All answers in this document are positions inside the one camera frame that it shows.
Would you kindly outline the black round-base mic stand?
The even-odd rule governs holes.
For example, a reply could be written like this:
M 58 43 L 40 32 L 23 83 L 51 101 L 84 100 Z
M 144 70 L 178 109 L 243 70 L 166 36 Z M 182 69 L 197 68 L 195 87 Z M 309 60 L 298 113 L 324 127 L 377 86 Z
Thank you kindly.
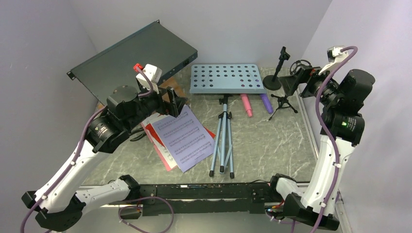
M 283 46 L 280 51 L 279 62 L 276 66 L 275 73 L 273 75 L 267 75 L 263 79 L 263 85 L 266 89 L 276 91 L 281 88 L 281 83 L 278 80 L 278 74 L 285 61 L 289 60 L 290 55 L 286 52 L 286 47 Z

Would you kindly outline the black tripod mic stand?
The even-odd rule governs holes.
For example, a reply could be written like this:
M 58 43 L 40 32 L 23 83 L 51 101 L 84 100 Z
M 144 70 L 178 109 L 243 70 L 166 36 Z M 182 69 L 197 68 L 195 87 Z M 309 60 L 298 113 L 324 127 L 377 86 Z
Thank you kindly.
M 301 67 L 311 67 L 311 63 L 308 60 L 305 60 L 305 59 L 301 59 L 301 60 L 297 60 L 297 61 L 293 62 L 292 65 L 289 68 L 289 75 L 295 74 Z M 272 113 L 272 115 L 268 118 L 268 121 L 271 120 L 274 117 L 275 113 L 280 109 L 291 108 L 295 114 L 298 113 L 298 111 L 290 104 L 290 102 L 288 100 L 288 96 L 284 95 L 284 96 L 280 97 L 280 96 L 276 96 L 274 94 L 271 94 L 271 97 L 277 98 L 278 107 L 275 109 L 275 111 Z

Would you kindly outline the purple microphone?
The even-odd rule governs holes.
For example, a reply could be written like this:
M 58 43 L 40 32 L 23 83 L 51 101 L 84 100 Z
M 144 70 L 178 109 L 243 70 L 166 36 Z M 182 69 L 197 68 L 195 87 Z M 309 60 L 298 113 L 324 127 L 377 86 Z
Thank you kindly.
M 269 114 L 272 114 L 272 113 L 274 112 L 274 110 L 273 110 L 272 104 L 271 104 L 271 102 L 270 102 L 267 94 L 260 94 L 259 96 L 260 96 L 260 98 L 261 98 L 261 100 L 262 100 L 262 102 L 263 102 L 263 105 L 264 105 L 266 111 L 267 111 Z

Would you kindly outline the red sheet music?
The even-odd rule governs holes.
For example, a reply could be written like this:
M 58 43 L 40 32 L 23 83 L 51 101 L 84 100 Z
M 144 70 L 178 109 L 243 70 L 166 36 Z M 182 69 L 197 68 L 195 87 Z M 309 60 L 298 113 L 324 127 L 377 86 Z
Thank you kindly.
M 156 131 L 154 130 L 153 126 L 152 126 L 150 123 L 148 123 L 148 124 L 145 126 L 145 129 L 149 131 L 150 135 L 152 136 L 152 138 L 153 138 L 156 142 L 158 142 L 161 146 L 165 147 L 164 144 L 162 143 L 162 141 L 160 140 L 159 136 L 157 135 Z M 205 128 L 205 129 L 206 129 L 206 131 L 210 134 L 210 136 L 211 136 L 212 138 L 215 138 L 216 135 L 215 135 L 212 131 L 210 131 L 210 130 L 207 129 L 207 128 Z

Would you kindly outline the pink sheet music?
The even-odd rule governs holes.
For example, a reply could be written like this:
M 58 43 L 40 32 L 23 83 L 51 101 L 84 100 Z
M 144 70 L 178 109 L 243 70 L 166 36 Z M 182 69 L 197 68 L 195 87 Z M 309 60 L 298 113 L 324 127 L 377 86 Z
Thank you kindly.
M 173 159 L 170 152 L 163 146 L 161 146 L 158 142 L 154 141 L 154 149 L 159 156 L 161 162 L 163 163 L 164 167 L 167 171 L 171 171 L 175 167 L 177 167 L 176 161 Z

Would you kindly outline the pink microphone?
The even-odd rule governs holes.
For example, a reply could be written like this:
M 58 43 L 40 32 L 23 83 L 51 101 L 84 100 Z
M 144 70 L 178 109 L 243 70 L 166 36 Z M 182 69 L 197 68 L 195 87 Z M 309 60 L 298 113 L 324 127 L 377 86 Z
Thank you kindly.
M 253 116 L 253 111 L 252 111 L 252 107 L 251 107 L 251 104 L 250 104 L 250 101 L 249 101 L 249 98 L 248 98 L 247 94 L 240 94 L 240 97 L 241 97 L 241 100 L 242 100 L 242 103 L 243 103 L 243 106 L 245 108 L 245 111 L 246 111 L 247 115 L 249 117 L 252 117 Z

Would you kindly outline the lavender sheet music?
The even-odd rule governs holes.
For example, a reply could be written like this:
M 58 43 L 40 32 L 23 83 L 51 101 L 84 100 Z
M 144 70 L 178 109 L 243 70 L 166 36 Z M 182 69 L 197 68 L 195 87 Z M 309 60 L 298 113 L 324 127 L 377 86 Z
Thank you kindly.
M 189 106 L 177 117 L 161 115 L 150 123 L 182 172 L 213 154 L 215 141 Z

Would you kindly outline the light blue music stand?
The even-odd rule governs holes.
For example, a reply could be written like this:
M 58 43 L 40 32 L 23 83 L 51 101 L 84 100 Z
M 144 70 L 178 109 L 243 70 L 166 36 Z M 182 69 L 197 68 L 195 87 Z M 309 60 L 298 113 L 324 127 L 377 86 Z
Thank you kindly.
M 219 161 L 219 173 L 229 171 L 235 178 L 233 159 L 233 140 L 229 111 L 229 98 L 237 94 L 264 94 L 266 91 L 255 64 L 202 64 L 192 65 L 190 73 L 191 94 L 218 95 L 222 111 L 218 115 L 212 166 L 209 176 L 215 174 L 215 163 Z

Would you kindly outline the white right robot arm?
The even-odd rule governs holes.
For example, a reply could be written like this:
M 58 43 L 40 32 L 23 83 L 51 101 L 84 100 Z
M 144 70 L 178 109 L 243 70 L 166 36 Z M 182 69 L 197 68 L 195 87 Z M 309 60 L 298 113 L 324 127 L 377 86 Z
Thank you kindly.
M 304 98 L 315 97 L 321 91 L 322 120 L 326 125 L 320 132 L 319 155 L 314 173 L 306 189 L 296 180 L 276 174 L 268 187 L 268 196 L 273 201 L 283 199 L 278 208 L 269 208 L 266 214 L 271 220 L 285 218 L 316 227 L 335 231 L 339 220 L 335 217 L 335 202 L 344 168 L 360 143 L 365 121 L 360 113 L 364 100 L 371 93 L 375 78 L 361 69 L 352 69 L 338 83 L 327 79 L 319 67 L 302 67 L 296 74 L 280 78 L 287 94 L 292 94 L 299 84 L 306 87 Z

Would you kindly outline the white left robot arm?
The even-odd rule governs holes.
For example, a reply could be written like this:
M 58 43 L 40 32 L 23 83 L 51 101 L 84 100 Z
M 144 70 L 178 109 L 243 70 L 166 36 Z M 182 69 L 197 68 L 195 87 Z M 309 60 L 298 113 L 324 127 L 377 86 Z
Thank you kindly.
M 80 191 L 86 177 L 128 140 L 133 129 L 152 113 L 179 116 L 187 98 L 171 87 L 138 94 L 131 86 L 119 86 L 107 98 L 107 105 L 87 121 L 77 147 L 55 175 L 40 189 L 28 191 L 22 201 L 35 220 L 47 231 L 63 232 L 91 210 L 124 201 L 135 203 L 140 185 L 130 175 L 96 188 Z

